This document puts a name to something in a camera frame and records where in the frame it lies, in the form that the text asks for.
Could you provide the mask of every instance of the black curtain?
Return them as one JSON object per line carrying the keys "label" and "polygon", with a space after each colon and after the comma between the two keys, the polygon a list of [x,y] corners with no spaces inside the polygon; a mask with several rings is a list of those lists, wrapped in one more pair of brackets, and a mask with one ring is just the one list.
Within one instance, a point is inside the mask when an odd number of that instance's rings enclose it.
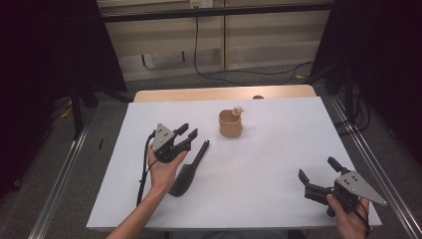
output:
{"label": "black curtain", "polygon": [[61,21],[84,15],[100,16],[96,0],[1,4],[0,125],[5,153],[0,159],[0,195],[14,187],[35,156],[51,122],[54,101],[70,95],[75,79],[126,91],[105,25]]}
{"label": "black curtain", "polygon": [[336,93],[346,79],[345,66],[399,139],[422,162],[422,4],[370,0],[331,10],[312,69],[317,74],[333,63],[325,86]]}

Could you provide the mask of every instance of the black stand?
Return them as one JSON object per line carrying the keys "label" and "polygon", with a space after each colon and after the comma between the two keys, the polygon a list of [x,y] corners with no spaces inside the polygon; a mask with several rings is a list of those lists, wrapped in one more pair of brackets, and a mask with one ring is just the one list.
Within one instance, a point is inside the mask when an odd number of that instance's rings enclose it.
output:
{"label": "black stand", "polygon": [[354,112],[353,112],[353,78],[351,75],[351,68],[349,64],[346,64],[346,78],[345,78],[345,114],[346,119],[355,124]]}
{"label": "black stand", "polygon": [[74,80],[72,84],[72,89],[71,89],[72,111],[74,113],[74,121],[75,121],[74,139],[77,139],[79,137],[84,127],[80,98],[84,102],[84,105],[87,108],[94,109],[99,105],[99,100],[94,94],[95,91],[103,92],[123,103],[133,102],[133,98],[120,95],[116,92],[112,92],[106,89],[105,87],[97,83],[94,83],[90,80],[87,80],[87,79]]}

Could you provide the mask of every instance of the white tabletop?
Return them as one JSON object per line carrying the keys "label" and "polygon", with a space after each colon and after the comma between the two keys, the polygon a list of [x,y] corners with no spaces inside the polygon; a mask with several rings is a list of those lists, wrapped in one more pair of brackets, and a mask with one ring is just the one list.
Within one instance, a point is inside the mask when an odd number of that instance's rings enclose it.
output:
{"label": "white tabletop", "polygon": [[[220,134],[218,114],[241,106],[238,138]],[[198,137],[184,163],[210,140],[195,178],[181,197],[169,194],[146,228],[159,230],[288,229],[334,226],[326,206],[304,198],[301,168],[311,182],[333,186],[338,176],[326,162],[353,165],[320,98],[130,104],[87,227],[108,231],[135,207],[147,136],[162,122],[189,123]],[[145,185],[145,192],[150,181]],[[380,225],[371,205],[369,222]]]}

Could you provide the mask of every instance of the electrical cable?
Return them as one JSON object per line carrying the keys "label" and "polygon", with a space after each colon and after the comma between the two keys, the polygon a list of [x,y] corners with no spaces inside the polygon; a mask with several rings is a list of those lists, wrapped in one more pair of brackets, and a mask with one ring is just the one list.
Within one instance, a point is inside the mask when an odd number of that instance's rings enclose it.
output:
{"label": "electrical cable", "polygon": [[[373,24],[375,22],[375,18],[378,15],[379,6],[380,6],[380,0],[377,0],[376,1],[376,6],[375,6],[375,10],[374,10],[374,14],[372,14],[372,18],[371,18],[370,23],[369,23],[369,28],[368,28],[369,30],[367,31],[367,34],[364,36],[364,40],[362,41],[362,46],[364,46],[364,44],[367,42],[367,40],[369,38],[369,35],[371,33],[372,26],[373,26]],[[356,54],[355,56],[358,56],[362,50],[363,50],[363,47],[359,49],[358,54]],[[361,125],[361,123],[363,122],[363,111],[361,109],[360,102],[357,102],[357,104],[358,104],[360,113],[362,114],[361,115],[361,120],[359,121],[359,124],[356,126],[357,128],[359,128],[360,125]],[[369,127],[369,124],[370,124],[370,112],[369,112],[369,107],[367,106],[367,102],[366,101],[365,101],[365,105],[366,105],[366,110],[367,110],[367,114],[368,114],[368,121],[367,121],[366,125],[363,128],[361,128],[361,129],[348,130],[347,132],[340,133],[339,135],[347,135],[349,133],[361,132],[361,131],[363,131],[363,130],[365,130],[365,129],[367,129]],[[346,119],[346,120],[341,121],[341,122],[336,122],[334,125],[335,125],[335,127],[339,127],[340,125],[342,125],[342,124],[344,124],[344,123],[346,123],[348,121],[351,121],[351,119]]]}
{"label": "electrical cable", "polygon": [[353,110],[353,116],[352,118],[347,118],[343,121],[340,122],[334,122],[334,126],[335,128],[340,127],[341,125],[347,123],[347,122],[354,122],[354,120],[356,119],[356,117],[362,114],[362,110],[361,110],[361,106],[360,106],[360,94],[357,96],[357,100],[354,103],[354,110]]}
{"label": "electrical cable", "polygon": [[321,71],[319,71],[318,73],[316,73],[315,75],[313,75],[312,77],[307,79],[305,82],[302,83],[302,85],[313,85],[314,83],[316,83],[317,81],[322,79],[322,77],[325,74],[327,74],[327,73],[331,72],[333,69],[335,69],[338,65],[340,65],[340,63],[333,63],[333,64],[329,65],[328,67],[322,69]]}
{"label": "electrical cable", "polygon": [[360,215],[360,213],[356,210],[356,208],[354,208],[354,206],[350,205],[350,203],[348,203],[348,201],[341,196],[341,194],[339,193],[335,193],[334,196],[340,200],[342,202],[342,204],[346,205],[352,212],[354,212],[354,214],[359,218],[359,220],[364,224],[365,226],[365,231],[366,231],[366,237],[369,235],[369,233],[372,231],[372,228],[369,226],[369,217],[368,217],[368,212],[366,211],[366,208],[363,206],[363,204],[360,203],[360,205],[363,207],[363,210],[366,213],[366,218],[364,219],[362,215]]}
{"label": "electrical cable", "polygon": [[153,137],[155,137],[155,130],[152,132],[152,134],[149,135],[148,139],[146,140],[145,150],[143,152],[142,179],[139,181],[140,185],[139,185],[139,191],[137,193],[136,205],[139,205],[140,201],[142,200],[142,194],[143,194],[143,189],[145,188],[146,176],[148,175],[148,171],[149,171],[149,168],[146,169],[146,157],[148,154],[149,142],[152,140]]}
{"label": "electrical cable", "polygon": [[253,72],[253,71],[246,71],[246,70],[226,70],[226,71],[218,71],[218,72],[209,73],[209,74],[201,73],[198,70],[197,61],[196,61],[197,60],[197,58],[196,58],[197,48],[198,48],[198,32],[199,32],[198,17],[195,18],[195,21],[196,21],[196,34],[195,34],[195,49],[194,49],[194,54],[193,54],[193,67],[195,69],[195,72],[198,75],[200,75],[201,77],[204,77],[206,79],[219,80],[219,81],[224,81],[224,82],[228,82],[228,83],[239,85],[239,86],[246,86],[246,85],[241,84],[241,83],[233,82],[233,81],[223,79],[223,78],[216,78],[216,77],[212,77],[212,76],[222,74],[222,73],[248,73],[248,74],[257,74],[257,75],[265,75],[265,76],[276,76],[276,75],[282,75],[282,74],[293,72],[292,76],[288,80],[286,80],[283,83],[280,83],[280,85],[283,85],[287,82],[290,82],[293,79],[293,77],[294,77],[296,71],[298,70],[298,68],[305,66],[307,64],[312,64],[314,62],[314,61],[304,62],[304,63],[301,63],[301,64],[297,65],[296,67],[290,69],[290,70],[286,70],[286,71],[283,71],[283,72],[276,72],[276,73],[261,73],[261,72]]}
{"label": "electrical cable", "polygon": [[360,99],[361,99],[361,94],[359,94],[356,101],[356,107],[358,108],[359,110],[358,114],[360,115],[360,120],[359,120],[359,123],[356,124],[356,127],[360,127],[363,123],[363,110],[362,110],[362,106],[360,105]]}
{"label": "electrical cable", "polygon": [[370,109],[369,109],[369,105],[367,103],[367,100],[365,98],[363,98],[363,101],[364,101],[364,104],[365,104],[365,107],[366,107],[366,114],[367,114],[366,125],[364,127],[362,127],[362,128],[358,128],[360,125],[356,125],[356,129],[350,129],[350,130],[348,130],[346,132],[339,133],[338,134],[339,136],[344,136],[344,135],[348,135],[348,134],[351,134],[351,133],[362,132],[362,131],[366,130],[369,127],[369,125],[370,125],[370,119],[371,119],[371,117],[370,117]]}

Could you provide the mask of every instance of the metal frame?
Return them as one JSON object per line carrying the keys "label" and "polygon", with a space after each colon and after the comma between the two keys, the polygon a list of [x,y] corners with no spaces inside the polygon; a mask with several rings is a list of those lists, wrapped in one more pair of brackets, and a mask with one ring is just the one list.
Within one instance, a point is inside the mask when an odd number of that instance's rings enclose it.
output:
{"label": "metal frame", "polygon": [[62,170],[60,171],[60,174],[56,179],[56,182],[49,194],[49,197],[44,203],[43,209],[41,210],[40,214],[38,214],[37,220],[34,226],[32,227],[28,239],[42,239],[46,236],[50,223],[56,212],[56,209],[59,206],[62,194],[65,191],[68,179],[72,173],[72,168],[78,160],[79,152],[81,151],[81,148],[84,145],[88,129],[94,120],[95,112],[96,110],[88,111],[86,115],[85,126],[82,128],[79,137],[75,139],[72,143],[71,149],[68,153]]}
{"label": "metal frame", "polygon": [[182,9],[169,10],[159,12],[144,12],[144,13],[124,13],[124,14],[103,14],[102,16],[78,16],[71,18],[63,18],[59,22],[72,23],[80,22],[87,24],[90,21],[95,22],[130,22],[130,21],[146,21],[146,20],[160,20],[160,19],[177,19],[177,18],[195,18],[195,17],[215,17],[215,16],[229,16],[229,15],[248,15],[248,14],[265,14],[265,13],[286,13],[286,12],[308,12],[308,11],[322,11],[331,10],[340,5],[353,5],[357,3],[337,3],[317,2],[317,3],[302,3],[302,4],[280,4],[280,5],[264,5],[264,6],[246,6],[246,7],[219,7],[219,8],[200,8],[200,9]]}

